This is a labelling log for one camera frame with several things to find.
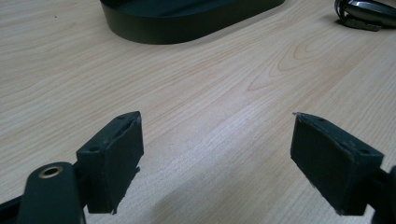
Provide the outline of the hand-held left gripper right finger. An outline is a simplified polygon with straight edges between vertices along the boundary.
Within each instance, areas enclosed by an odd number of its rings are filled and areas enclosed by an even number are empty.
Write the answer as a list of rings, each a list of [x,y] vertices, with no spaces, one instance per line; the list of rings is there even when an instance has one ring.
[[[337,214],[364,214],[368,180],[383,153],[324,118],[297,112],[290,155]]]

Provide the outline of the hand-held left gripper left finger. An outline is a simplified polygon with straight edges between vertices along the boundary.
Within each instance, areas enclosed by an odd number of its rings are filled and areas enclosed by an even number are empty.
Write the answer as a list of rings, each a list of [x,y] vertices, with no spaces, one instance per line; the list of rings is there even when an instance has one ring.
[[[139,111],[115,117],[77,151],[80,198],[92,214],[115,214],[144,155]]]

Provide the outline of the dark metal clip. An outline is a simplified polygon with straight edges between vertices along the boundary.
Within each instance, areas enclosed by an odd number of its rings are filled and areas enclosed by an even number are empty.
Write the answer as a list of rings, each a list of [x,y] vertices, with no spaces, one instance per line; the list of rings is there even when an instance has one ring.
[[[373,32],[396,28],[396,8],[375,0],[335,0],[334,9],[349,28]]]

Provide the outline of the black oval tray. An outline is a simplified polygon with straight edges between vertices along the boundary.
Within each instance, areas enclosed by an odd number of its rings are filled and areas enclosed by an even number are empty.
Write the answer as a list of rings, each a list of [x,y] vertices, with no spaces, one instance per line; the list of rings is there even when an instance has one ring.
[[[281,6],[285,0],[100,0],[116,35],[137,43],[192,41]]]

